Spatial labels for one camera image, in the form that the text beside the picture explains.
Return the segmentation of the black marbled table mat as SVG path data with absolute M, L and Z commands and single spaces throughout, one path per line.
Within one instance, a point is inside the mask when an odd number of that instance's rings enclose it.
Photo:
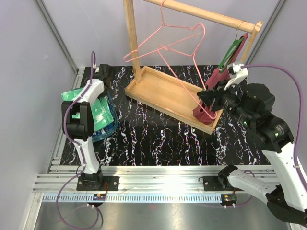
M 232 116 L 222 113 L 208 135 L 152 109 L 124 93 L 133 79 L 130 66 L 115 66 L 110 94 L 119 125 L 94 143 L 103 166 L 265 165 L 267 159 Z

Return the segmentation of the translucent blue plastic bin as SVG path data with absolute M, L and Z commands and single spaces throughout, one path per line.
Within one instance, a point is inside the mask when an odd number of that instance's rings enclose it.
M 118 128 L 118 125 L 119 125 L 118 115 L 117 115 L 116 108 L 114 106 L 110 92 L 107 93 L 107 102 L 108 102 L 109 110 L 113 117 L 113 122 L 109 123 L 104 128 L 98 131 L 95 131 L 93 134 L 93 140 L 92 140 L 93 142 L 99 142 L 101 140 L 104 140 L 110 137 L 111 135 L 113 135 L 113 133 Z

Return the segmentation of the maroon garment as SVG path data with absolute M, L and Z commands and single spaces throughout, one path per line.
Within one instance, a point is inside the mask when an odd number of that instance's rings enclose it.
M 239 48 L 234 54 L 234 58 L 230 61 L 229 65 L 236 61 L 238 54 L 240 53 L 242 47 L 244 46 L 247 38 L 248 33 L 242 35 L 244 37 L 243 42 L 240 44 Z M 225 70 L 222 73 L 219 73 L 218 67 L 214 69 L 209 79 L 206 81 L 205 86 L 207 90 L 211 90 L 219 81 L 229 79 L 228 72 Z M 195 109 L 193 109 L 194 117 L 199 120 L 200 122 L 208 125 L 215 120 L 215 112 L 211 111 L 206 105 L 200 100 L 200 105 L 198 105 Z

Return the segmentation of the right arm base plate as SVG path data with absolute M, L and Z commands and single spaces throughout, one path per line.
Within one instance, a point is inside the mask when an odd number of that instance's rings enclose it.
M 218 176 L 201 176 L 198 177 L 198 182 L 203 186 L 205 192 L 242 192 L 241 189 L 234 189 L 230 185 L 222 185 Z

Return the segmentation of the green patterned trousers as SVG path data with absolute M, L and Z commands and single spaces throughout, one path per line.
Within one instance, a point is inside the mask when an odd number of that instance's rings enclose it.
M 82 90 L 83 87 L 63 92 L 61 97 L 63 101 L 72 101 Z M 99 131 L 114 121 L 109 107 L 108 96 L 97 98 L 91 106 L 91 109 L 94 120 L 94 131 Z

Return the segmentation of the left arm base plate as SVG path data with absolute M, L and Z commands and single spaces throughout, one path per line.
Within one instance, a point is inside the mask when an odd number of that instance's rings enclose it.
M 102 181 L 86 181 L 78 179 L 77 191 L 118 191 L 119 186 L 118 176 L 103 176 Z

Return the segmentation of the wooden clothes rack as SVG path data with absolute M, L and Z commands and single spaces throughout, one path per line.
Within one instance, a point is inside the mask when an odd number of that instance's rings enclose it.
M 241 21 L 174 0 L 153 0 L 151 3 L 250 33 L 251 37 L 241 57 L 242 62 L 246 60 L 263 24 L 262 22 L 253 24 Z M 127 58 L 131 57 L 134 71 L 134 79 L 126 87 L 125 94 L 196 129 L 212 134 L 222 111 L 217 111 L 211 117 L 211 123 L 200 122 L 193 116 L 192 112 L 199 102 L 195 97 L 201 91 L 200 87 L 180 80 L 175 75 L 168 75 L 148 66 L 140 66 L 141 56 L 138 51 L 141 46 L 137 42 L 133 1 L 125 0 L 123 6 L 130 42 L 130 53 L 124 57 L 124 61 L 128 62 Z

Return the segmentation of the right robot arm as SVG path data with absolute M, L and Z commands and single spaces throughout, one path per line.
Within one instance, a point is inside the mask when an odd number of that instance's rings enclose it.
M 288 124 L 272 114 L 275 96 L 259 83 L 245 86 L 242 96 L 235 95 L 235 85 L 225 85 L 223 80 L 197 96 L 213 111 L 222 109 L 245 127 L 247 137 L 261 149 L 280 183 L 266 183 L 229 165 L 218 173 L 219 187 L 245 191 L 265 203 L 277 219 L 306 225 L 307 192 L 295 168 L 294 137 Z

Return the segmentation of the aluminium mounting rail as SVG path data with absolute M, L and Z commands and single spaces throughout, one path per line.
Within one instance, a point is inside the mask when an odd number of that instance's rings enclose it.
M 103 166 L 104 176 L 112 179 L 108 187 L 78 191 L 76 166 L 52 166 L 37 176 L 33 192 L 45 201 L 98 202 L 94 195 L 106 194 L 113 203 L 220 203 L 227 191 L 210 186 L 202 178 L 216 176 L 222 166 Z

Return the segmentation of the blue patterned trousers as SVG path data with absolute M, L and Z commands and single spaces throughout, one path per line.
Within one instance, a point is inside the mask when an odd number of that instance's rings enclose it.
M 117 127 L 118 127 L 118 123 L 113 122 L 113 123 L 109 124 L 108 126 L 106 126 L 105 128 L 102 128 L 98 131 L 95 131 L 93 133 L 92 141 L 93 142 L 99 142 L 101 140 L 108 138 L 109 136 L 111 136 L 115 132 Z

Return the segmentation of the green hanger with metal hook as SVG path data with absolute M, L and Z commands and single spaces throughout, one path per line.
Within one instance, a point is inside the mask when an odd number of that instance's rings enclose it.
M 219 69 L 219 73 L 222 73 L 225 68 L 227 67 L 227 65 L 229 65 L 230 61 L 233 60 L 234 58 L 234 54 L 237 51 L 237 49 L 239 48 L 240 44 L 243 42 L 244 37 L 241 36 L 239 39 L 237 39 L 238 34 L 237 34 L 237 30 L 239 29 L 240 25 L 245 22 L 245 20 L 243 20 L 236 28 L 235 34 L 236 37 L 232 43 L 232 45 L 229 47 L 228 51 L 226 52 L 224 58 L 222 59 L 221 63 L 218 66 Z

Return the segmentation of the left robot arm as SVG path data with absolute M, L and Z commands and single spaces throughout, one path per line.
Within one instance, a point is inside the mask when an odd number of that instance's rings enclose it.
M 82 169 L 77 173 L 82 185 L 99 190 L 104 185 L 103 173 L 93 146 L 94 115 L 92 107 L 97 99 L 107 95 L 114 78 L 113 67 L 100 64 L 90 68 L 90 79 L 72 99 L 61 104 L 62 129 L 77 150 Z

